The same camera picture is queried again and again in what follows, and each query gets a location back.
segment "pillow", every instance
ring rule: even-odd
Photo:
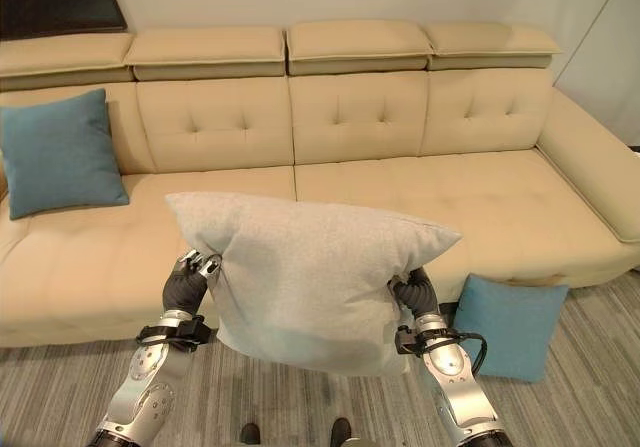
[[[75,205],[123,205],[129,197],[113,154],[104,89],[0,111],[9,216]]]
[[[487,357],[479,373],[542,380],[547,348],[568,290],[566,285],[513,287],[470,275],[453,327],[487,340]],[[480,342],[468,340],[462,347],[475,360]]]
[[[233,193],[167,197],[187,242],[222,255],[218,338],[259,359],[342,375],[396,375],[401,312],[387,282],[460,234],[416,217]]]

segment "white pillow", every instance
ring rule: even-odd
[[[188,243],[222,255],[218,339],[263,360],[396,375],[401,312],[387,288],[460,234],[395,212],[234,193],[167,196]]]

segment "sofa armrest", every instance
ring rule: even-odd
[[[2,163],[2,152],[0,152],[0,200],[7,195],[8,191],[7,178],[4,175],[4,164]]]
[[[538,148],[621,242],[640,242],[640,161],[630,149],[558,90]]]

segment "sofa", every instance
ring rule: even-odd
[[[470,273],[575,288],[623,274],[640,264],[640,162],[553,87],[557,51],[531,26],[383,20],[0,44],[0,106],[106,90],[130,197],[11,221],[0,170],[0,347],[131,338],[159,316],[188,247],[171,192],[450,226],[464,238],[425,267],[443,303]],[[215,326],[211,299],[202,311]]]

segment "gray pillow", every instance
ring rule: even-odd
[[[11,219],[60,207],[129,203],[104,89],[50,104],[3,107],[0,116]]]
[[[187,242],[222,255],[218,338],[263,360],[342,375],[396,375],[400,312],[387,282],[460,234],[416,217],[230,193],[171,194]]]

